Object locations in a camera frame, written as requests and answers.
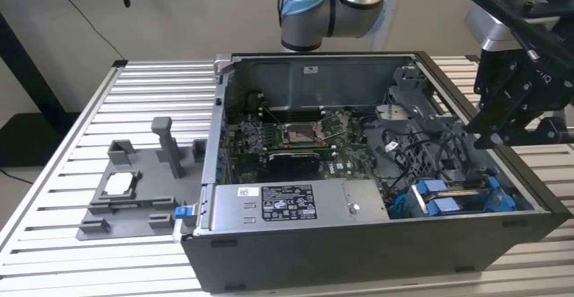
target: motherboard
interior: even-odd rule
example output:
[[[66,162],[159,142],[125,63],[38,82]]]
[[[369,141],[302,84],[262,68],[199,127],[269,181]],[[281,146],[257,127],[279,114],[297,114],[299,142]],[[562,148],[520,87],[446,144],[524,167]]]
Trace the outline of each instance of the motherboard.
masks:
[[[242,115],[229,124],[233,182],[378,179],[360,120],[345,109]]]

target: white wall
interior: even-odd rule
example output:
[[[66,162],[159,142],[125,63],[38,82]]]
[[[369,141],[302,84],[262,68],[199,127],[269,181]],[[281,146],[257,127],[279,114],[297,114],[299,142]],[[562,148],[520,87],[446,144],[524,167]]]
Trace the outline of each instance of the white wall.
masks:
[[[281,51],[277,0],[74,0],[130,60],[193,60]],[[400,0],[388,50],[469,54],[466,0]],[[0,11],[67,109],[81,110],[118,55],[67,0],[0,0]],[[322,50],[370,50],[369,39],[325,40]],[[36,111],[0,63],[0,119]]]

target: slotted aluminum surface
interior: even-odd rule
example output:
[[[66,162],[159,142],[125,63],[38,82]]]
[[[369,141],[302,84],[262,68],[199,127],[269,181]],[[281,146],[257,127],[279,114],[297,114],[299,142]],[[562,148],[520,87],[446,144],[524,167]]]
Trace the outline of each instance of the slotted aluminum surface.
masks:
[[[462,56],[434,59],[476,103],[472,87],[477,64]],[[125,69],[111,71],[2,232],[3,238],[8,238],[0,253],[2,296],[207,295],[182,247],[170,236],[82,242],[75,234],[109,163],[106,149],[111,140],[131,139],[137,148],[159,147],[150,122],[165,115],[174,118],[179,144],[205,138],[214,90],[211,62],[130,62]],[[573,149],[552,145],[516,150],[574,212]],[[572,292],[574,220],[541,242],[513,248],[482,273],[259,294],[572,296]]]

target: barcode sticker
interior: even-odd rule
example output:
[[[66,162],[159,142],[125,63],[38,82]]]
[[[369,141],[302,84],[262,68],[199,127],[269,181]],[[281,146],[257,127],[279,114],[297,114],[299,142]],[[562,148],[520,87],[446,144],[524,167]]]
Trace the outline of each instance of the barcode sticker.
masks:
[[[239,187],[237,189],[238,196],[259,196],[259,187]]]

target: warning label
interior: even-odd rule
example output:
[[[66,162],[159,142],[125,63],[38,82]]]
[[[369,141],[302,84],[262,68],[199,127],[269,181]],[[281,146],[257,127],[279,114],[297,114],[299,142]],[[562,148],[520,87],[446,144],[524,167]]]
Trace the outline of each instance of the warning label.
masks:
[[[263,186],[262,206],[266,221],[315,219],[317,203],[313,196],[313,186]]]

